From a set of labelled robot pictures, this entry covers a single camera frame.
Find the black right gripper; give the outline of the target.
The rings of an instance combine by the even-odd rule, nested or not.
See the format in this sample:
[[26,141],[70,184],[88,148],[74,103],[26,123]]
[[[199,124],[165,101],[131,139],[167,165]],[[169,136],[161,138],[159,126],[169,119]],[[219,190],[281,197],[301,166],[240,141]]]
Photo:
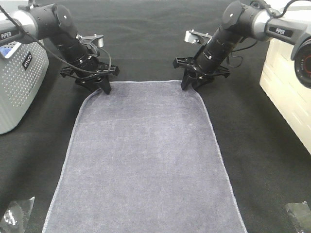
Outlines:
[[198,89],[201,86],[212,83],[214,77],[230,75],[228,68],[223,66],[208,68],[207,70],[199,67],[193,57],[175,58],[173,61],[174,68],[183,68],[184,76],[181,82],[181,89],[186,90],[190,84],[193,84],[193,89]]

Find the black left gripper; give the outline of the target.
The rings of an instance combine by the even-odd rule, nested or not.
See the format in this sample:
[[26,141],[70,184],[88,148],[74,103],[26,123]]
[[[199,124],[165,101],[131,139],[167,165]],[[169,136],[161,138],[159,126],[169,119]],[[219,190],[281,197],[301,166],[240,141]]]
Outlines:
[[75,84],[94,92],[101,89],[105,94],[109,95],[111,92],[111,85],[108,75],[118,76],[120,69],[116,65],[109,65],[104,62],[99,62],[94,71],[86,70],[85,68],[77,68],[73,66],[64,67],[60,71],[62,77],[74,78]]

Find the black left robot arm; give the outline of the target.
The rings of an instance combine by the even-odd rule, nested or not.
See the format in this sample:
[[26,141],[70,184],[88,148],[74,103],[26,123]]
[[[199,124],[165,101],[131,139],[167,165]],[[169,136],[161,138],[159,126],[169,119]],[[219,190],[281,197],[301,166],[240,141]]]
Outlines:
[[0,22],[2,46],[14,41],[36,42],[41,46],[41,40],[49,39],[62,55],[55,58],[67,65],[60,72],[63,77],[72,77],[76,84],[89,90],[98,87],[106,94],[111,92],[109,75],[117,76],[119,68],[99,60],[100,52],[104,51],[103,35],[79,35],[65,6],[56,3],[39,6],[30,0],[10,14],[3,8],[1,12],[6,16]]

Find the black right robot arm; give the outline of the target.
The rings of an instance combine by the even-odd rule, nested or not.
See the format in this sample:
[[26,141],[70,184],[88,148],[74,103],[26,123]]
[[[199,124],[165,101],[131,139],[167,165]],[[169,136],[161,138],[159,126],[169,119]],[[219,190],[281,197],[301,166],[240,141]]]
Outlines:
[[268,41],[272,38],[293,45],[291,60],[299,82],[311,86],[311,24],[305,20],[284,17],[263,0],[248,5],[234,1],[222,15],[222,21],[213,35],[188,30],[185,41],[201,44],[193,57],[175,58],[174,68],[182,67],[181,88],[194,89],[210,83],[216,76],[228,77],[230,72],[221,64],[228,61],[234,48],[247,38]]

